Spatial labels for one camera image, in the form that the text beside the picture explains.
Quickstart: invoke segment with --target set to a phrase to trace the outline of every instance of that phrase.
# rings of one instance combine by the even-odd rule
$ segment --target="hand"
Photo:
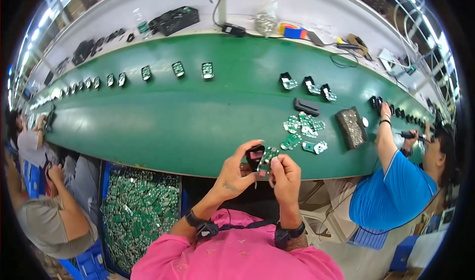
[[[391,108],[389,108],[389,105],[388,105],[387,102],[383,102],[381,104],[381,113],[380,113],[380,115],[381,115],[381,119],[391,120],[392,112],[391,112]]]
[[[48,184],[50,184],[50,182],[55,184],[55,182],[62,183],[64,181],[64,170],[61,167],[61,164],[60,165],[53,164],[53,167],[51,167],[51,169],[49,170],[48,168],[46,168],[45,175],[46,175],[46,182],[48,182]]]
[[[241,159],[250,148],[260,145],[262,140],[252,140],[239,146],[233,156],[224,161],[221,173],[211,188],[209,194],[219,199],[221,202],[239,196],[246,188],[258,180],[258,173],[241,173]]]
[[[300,167],[286,154],[279,154],[270,162],[269,181],[276,182],[274,194],[282,207],[298,205]]]
[[[409,130],[409,132],[414,135],[415,137],[413,139],[405,139],[404,140],[404,144],[402,145],[402,147],[404,149],[406,149],[407,151],[411,151],[411,148],[413,147],[413,145],[417,142],[418,138],[419,138],[419,131],[415,130],[415,129],[411,129]]]

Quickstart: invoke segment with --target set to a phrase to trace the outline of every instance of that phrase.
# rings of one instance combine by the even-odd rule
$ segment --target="black wristband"
[[[381,123],[383,123],[383,122],[389,123],[389,126],[392,128],[391,121],[386,120],[386,119],[383,119],[383,120],[380,121],[380,125],[381,125]]]

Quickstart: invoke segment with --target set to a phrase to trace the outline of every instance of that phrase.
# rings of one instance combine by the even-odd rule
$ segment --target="tray of screws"
[[[368,134],[355,106],[339,111],[335,117],[348,150],[357,148],[368,140]]]

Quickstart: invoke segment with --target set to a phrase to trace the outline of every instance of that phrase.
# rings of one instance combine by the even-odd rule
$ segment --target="blue shirt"
[[[418,216],[437,193],[434,180],[397,151],[383,169],[361,180],[350,201],[350,219],[366,228],[392,229]]]

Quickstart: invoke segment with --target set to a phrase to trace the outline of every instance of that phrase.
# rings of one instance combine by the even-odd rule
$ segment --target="pile of circuit boards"
[[[102,200],[104,240],[112,263],[130,273],[150,244],[180,218],[181,179],[113,165]]]

